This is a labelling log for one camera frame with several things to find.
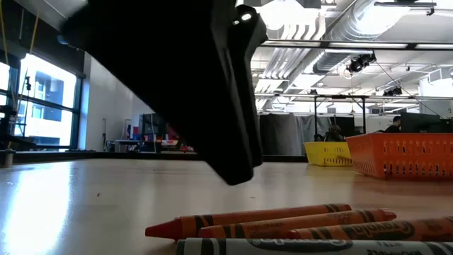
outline red crayon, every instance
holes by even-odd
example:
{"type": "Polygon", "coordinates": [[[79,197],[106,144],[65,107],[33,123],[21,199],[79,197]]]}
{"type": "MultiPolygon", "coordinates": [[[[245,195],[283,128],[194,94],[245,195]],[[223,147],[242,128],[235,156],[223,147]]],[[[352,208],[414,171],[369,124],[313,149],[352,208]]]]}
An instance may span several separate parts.
{"type": "Polygon", "coordinates": [[[198,230],[202,227],[252,222],[258,220],[271,220],[285,217],[318,215],[331,212],[336,213],[349,210],[351,210],[351,207],[346,204],[328,204],[302,206],[298,208],[231,212],[216,215],[182,216],[177,217],[170,222],[146,228],[145,236],[178,240],[188,237],[196,237],[198,230]]]}

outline yellow basket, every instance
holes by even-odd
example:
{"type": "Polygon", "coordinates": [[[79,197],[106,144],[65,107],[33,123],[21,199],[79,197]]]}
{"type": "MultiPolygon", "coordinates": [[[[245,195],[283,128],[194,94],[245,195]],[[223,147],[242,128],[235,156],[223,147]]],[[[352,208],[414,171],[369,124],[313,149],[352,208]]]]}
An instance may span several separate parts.
{"type": "Polygon", "coordinates": [[[347,142],[305,142],[310,164],[318,166],[352,166],[347,142]]]}

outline crayon tip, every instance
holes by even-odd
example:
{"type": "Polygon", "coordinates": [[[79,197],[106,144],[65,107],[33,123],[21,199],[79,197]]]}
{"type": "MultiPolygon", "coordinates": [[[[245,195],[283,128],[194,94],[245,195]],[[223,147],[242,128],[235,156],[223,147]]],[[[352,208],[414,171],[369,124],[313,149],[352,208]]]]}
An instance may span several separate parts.
{"type": "Polygon", "coordinates": [[[170,222],[165,222],[159,225],[147,227],[144,231],[145,237],[160,237],[178,240],[182,238],[183,224],[180,218],[176,218],[170,222]]]}
{"type": "Polygon", "coordinates": [[[207,229],[206,227],[202,227],[200,230],[198,230],[198,237],[212,237],[212,231],[210,229],[207,229]]]}
{"type": "Polygon", "coordinates": [[[286,238],[288,239],[300,239],[299,233],[296,230],[291,230],[286,234],[286,238]]]}
{"type": "Polygon", "coordinates": [[[394,212],[385,212],[384,211],[384,214],[385,214],[386,220],[395,220],[396,219],[396,213],[394,213],[394,212]]]}

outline computer monitor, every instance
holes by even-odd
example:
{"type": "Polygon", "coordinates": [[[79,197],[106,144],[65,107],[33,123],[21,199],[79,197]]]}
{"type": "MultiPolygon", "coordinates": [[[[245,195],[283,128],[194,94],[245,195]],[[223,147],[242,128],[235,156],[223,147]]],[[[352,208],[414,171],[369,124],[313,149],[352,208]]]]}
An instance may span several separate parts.
{"type": "Polygon", "coordinates": [[[450,132],[445,122],[438,115],[422,113],[401,113],[401,132],[405,133],[439,133],[450,132]]]}

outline person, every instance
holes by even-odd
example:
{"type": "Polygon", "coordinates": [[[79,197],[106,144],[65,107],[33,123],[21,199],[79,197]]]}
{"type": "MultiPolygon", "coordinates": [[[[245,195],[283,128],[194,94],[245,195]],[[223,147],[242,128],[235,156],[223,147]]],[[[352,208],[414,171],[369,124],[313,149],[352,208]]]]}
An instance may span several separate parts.
{"type": "Polygon", "coordinates": [[[338,125],[332,125],[326,133],[324,142],[344,142],[345,138],[341,135],[341,127],[338,125]]]}
{"type": "Polygon", "coordinates": [[[394,118],[394,122],[391,124],[391,126],[385,130],[385,133],[400,132],[400,127],[401,127],[401,117],[396,116],[394,118]]]}

